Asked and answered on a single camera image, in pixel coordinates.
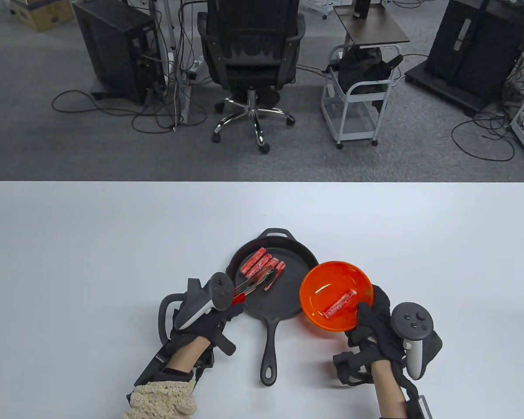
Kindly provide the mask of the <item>person's right hand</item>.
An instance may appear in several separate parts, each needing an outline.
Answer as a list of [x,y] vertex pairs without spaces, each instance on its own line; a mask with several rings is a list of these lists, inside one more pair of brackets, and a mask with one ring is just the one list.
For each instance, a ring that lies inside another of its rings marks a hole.
[[391,325],[390,300],[381,287],[374,285],[372,289],[372,305],[358,304],[357,326],[345,333],[348,347],[357,347],[358,353],[345,351],[333,357],[338,379],[343,385],[375,383],[371,366],[378,361],[389,361],[396,383],[404,383],[403,343]]

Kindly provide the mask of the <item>person's left hand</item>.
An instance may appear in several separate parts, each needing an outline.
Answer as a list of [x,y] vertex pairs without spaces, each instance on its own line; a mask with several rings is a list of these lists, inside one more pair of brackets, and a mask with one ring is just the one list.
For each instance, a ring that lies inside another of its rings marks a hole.
[[228,322],[244,312],[244,302],[235,302],[235,287],[225,273],[216,272],[205,285],[197,278],[188,279],[187,290],[176,299],[180,306],[172,316],[168,335],[174,347],[181,347],[197,337],[207,339],[231,356],[236,345],[223,334]]

